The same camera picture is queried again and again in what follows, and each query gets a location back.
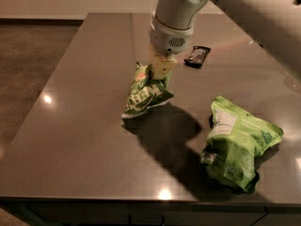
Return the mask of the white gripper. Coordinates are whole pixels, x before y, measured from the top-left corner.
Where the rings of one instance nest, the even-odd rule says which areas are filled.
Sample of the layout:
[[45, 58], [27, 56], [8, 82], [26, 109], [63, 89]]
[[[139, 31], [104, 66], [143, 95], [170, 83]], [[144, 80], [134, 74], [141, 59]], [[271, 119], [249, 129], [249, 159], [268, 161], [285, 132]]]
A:
[[154, 80], [164, 79], [177, 64], [173, 55], [184, 51], [193, 35], [193, 28], [170, 28], [152, 13], [150, 20], [149, 67]]

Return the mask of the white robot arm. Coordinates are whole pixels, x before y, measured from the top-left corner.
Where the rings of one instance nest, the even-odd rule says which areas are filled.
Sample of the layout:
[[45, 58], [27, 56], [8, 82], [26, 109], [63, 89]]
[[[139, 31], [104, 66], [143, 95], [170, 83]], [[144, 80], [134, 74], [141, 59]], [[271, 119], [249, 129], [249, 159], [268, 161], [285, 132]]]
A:
[[214, 3], [295, 78], [301, 76], [300, 0], [158, 0], [150, 20], [157, 55], [187, 48], [198, 12]]

